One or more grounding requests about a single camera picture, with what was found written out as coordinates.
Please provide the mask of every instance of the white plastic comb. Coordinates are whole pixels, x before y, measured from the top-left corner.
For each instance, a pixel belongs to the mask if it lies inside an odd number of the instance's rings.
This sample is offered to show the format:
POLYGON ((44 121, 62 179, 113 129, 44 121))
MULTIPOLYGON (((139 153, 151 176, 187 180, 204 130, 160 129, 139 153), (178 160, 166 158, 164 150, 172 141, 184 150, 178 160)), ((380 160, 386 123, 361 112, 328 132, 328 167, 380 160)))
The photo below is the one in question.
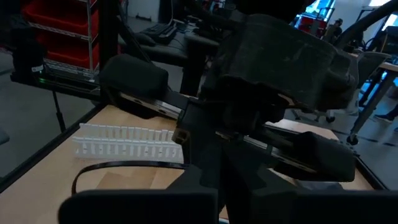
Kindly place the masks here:
POLYGON ((183 162, 173 131, 80 124, 83 137, 73 137, 77 157, 92 159, 183 162))

